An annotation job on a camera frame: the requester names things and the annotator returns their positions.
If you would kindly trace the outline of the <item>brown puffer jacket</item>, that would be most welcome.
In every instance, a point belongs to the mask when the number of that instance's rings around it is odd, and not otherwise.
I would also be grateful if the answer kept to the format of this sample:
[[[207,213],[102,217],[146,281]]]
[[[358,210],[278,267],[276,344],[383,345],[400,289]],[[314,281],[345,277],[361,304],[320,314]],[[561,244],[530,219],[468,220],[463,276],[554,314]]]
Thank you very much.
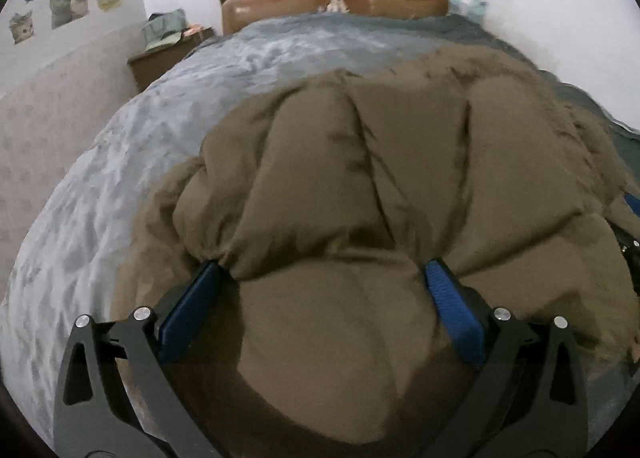
[[[235,457],[403,457],[473,380],[423,264],[522,319],[565,316],[582,354],[620,363],[639,304],[613,200],[635,191],[596,113],[510,55],[332,72],[243,102],[166,174],[111,314],[215,260],[238,288],[168,368],[204,431]]]

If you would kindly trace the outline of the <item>grey plush bed blanket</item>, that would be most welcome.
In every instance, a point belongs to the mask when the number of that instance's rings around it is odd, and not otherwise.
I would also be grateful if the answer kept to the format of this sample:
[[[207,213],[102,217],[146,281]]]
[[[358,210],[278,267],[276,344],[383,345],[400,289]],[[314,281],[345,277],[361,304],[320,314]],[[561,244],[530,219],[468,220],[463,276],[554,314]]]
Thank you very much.
[[[337,68],[367,73],[447,44],[522,56],[460,16],[273,18],[206,42],[125,104],[36,218],[1,303],[1,382],[27,428],[52,443],[58,371],[74,320],[110,314],[134,216],[210,128],[253,94]]]

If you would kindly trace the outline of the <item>brown wooden nightstand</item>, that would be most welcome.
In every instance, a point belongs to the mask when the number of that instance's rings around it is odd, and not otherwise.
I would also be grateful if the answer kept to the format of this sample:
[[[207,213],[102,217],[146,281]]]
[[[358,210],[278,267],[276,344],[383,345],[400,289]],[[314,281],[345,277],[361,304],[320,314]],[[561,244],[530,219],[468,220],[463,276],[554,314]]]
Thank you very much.
[[[149,51],[134,55],[127,61],[134,76],[134,82],[139,92],[144,91],[155,80],[166,74],[176,64],[182,61],[193,49],[216,33],[212,28],[206,28],[191,36],[183,37],[170,46],[157,47]]]

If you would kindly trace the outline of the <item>teal checked pillow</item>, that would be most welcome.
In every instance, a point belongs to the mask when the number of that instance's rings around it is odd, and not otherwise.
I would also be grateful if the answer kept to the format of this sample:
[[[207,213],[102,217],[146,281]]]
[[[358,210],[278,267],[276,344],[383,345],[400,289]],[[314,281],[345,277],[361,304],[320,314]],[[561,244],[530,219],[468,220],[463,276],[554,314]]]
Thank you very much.
[[[463,16],[476,24],[483,24],[488,3],[485,0],[448,0],[448,13]]]

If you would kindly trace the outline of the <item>small tabby cat sticker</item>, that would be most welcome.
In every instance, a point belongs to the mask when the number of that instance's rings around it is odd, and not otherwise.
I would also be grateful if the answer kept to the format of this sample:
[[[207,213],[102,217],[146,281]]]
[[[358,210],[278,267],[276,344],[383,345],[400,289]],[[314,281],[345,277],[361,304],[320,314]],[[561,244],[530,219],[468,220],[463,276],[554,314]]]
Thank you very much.
[[[10,19],[9,28],[14,44],[20,44],[35,36],[32,11],[28,11],[26,14],[15,13]]]

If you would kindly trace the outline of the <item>grey cats wall sticker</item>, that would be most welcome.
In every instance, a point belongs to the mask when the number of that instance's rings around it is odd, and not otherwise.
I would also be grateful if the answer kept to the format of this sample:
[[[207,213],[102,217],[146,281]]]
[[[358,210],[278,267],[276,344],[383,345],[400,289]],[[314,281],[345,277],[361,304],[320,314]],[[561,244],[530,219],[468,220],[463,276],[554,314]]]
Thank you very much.
[[[89,0],[49,0],[51,28],[57,29],[89,13]]]

